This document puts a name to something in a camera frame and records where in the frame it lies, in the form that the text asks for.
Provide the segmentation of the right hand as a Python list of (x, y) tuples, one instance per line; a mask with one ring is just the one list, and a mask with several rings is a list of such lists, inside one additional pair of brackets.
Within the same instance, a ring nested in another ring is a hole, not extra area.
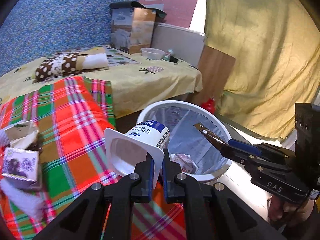
[(272, 195), (268, 199), (268, 219), (269, 221), (277, 222), (287, 215), (289, 216), (289, 220), (286, 224), (295, 226), (306, 221), (310, 217), (315, 204), (316, 202), (310, 199), (300, 205), (291, 204)]

